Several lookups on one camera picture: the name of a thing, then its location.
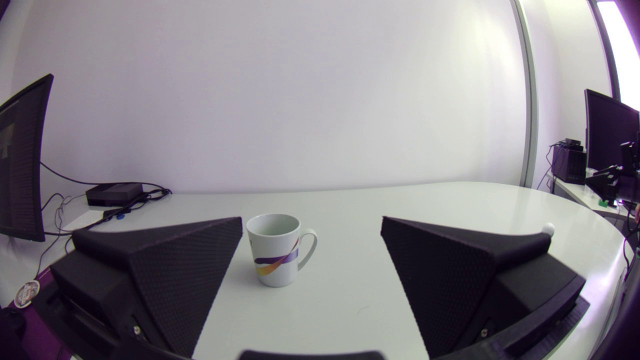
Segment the colorful swirl design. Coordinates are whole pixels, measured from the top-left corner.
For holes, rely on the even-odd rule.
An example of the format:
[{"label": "colorful swirl design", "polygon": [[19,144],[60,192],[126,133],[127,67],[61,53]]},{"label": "colorful swirl design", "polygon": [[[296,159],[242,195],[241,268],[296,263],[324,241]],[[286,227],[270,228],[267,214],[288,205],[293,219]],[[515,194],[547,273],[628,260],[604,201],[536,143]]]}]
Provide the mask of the colorful swirl design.
[{"label": "colorful swirl design", "polygon": [[296,240],[296,243],[293,244],[293,248],[291,249],[291,251],[285,256],[278,256],[275,258],[257,258],[253,260],[253,262],[255,262],[256,265],[267,264],[267,266],[263,266],[261,268],[259,267],[255,268],[255,271],[258,272],[258,275],[260,276],[269,275],[270,273],[274,272],[280,265],[290,263],[291,261],[297,259],[298,250],[296,246],[298,246],[299,241],[300,241],[300,238]]}]

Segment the white ball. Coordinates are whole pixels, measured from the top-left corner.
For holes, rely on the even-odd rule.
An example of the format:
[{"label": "white ball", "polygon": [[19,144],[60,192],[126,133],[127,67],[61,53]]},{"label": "white ball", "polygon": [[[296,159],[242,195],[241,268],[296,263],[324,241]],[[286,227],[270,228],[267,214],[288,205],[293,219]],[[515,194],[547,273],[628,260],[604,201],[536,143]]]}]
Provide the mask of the white ball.
[{"label": "white ball", "polygon": [[547,222],[543,227],[542,227],[542,232],[545,234],[549,234],[549,236],[553,236],[556,233],[556,227],[551,224],[550,222]]}]

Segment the round sticker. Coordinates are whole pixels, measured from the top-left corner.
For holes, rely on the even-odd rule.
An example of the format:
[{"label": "round sticker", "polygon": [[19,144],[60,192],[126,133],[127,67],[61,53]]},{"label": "round sticker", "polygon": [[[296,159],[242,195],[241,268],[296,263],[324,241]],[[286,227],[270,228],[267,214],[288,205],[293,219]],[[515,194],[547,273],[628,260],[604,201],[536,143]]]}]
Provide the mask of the round sticker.
[{"label": "round sticker", "polygon": [[25,285],[22,285],[18,293],[15,294],[13,303],[18,309],[29,306],[31,300],[38,295],[40,291],[40,283],[37,280],[27,281]]}]

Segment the white table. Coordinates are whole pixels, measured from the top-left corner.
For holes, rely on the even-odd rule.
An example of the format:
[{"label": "white table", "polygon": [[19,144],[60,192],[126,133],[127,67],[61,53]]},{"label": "white table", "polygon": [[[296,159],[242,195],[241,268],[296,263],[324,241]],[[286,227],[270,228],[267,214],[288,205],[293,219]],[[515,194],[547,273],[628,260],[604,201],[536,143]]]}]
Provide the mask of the white table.
[{"label": "white table", "polygon": [[599,205],[598,201],[600,200],[600,197],[586,185],[569,184],[558,177],[554,179],[550,172],[548,172],[546,176],[554,180],[555,186],[566,192],[567,195],[569,195],[569,197],[578,204],[586,206],[603,217],[610,217],[618,220],[627,219],[628,211],[624,206],[620,205],[614,208],[612,206],[604,207]]},{"label": "white table", "polygon": [[[624,269],[622,235],[569,200],[491,183],[441,183],[366,190],[172,195],[97,231],[128,231],[261,213],[296,215],[319,236],[296,282],[260,284],[246,235],[231,261],[195,359],[235,359],[244,349],[339,353],[376,349],[389,360],[427,359],[422,338],[380,236],[383,215],[508,234],[552,222],[550,253],[587,279],[591,303],[553,359],[586,359],[607,319]],[[309,244],[302,245],[305,253]]]}]

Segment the purple stripe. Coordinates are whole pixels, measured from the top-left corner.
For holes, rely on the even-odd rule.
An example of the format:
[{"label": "purple stripe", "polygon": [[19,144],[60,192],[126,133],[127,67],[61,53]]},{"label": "purple stripe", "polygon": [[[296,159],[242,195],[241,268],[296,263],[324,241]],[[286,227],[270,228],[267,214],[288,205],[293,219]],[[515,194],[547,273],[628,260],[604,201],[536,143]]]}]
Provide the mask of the purple stripe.
[{"label": "purple stripe", "polygon": [[290,252],[289,255],[286,255],[286,256],[279,256],[277,258],[257,258],[256,260],[254,260],[254,262],[256,264],[259,264],[259,265],[274,264],[274,263],[277,263],[278,261],[280,261],[281,259],[284,258],[282,263],[286,264],[286,263],[289,263],[289,262],[293,261],[297,257],[298,257],[298,250],[296,249],[296,250],[293,250],[292,252]]}]

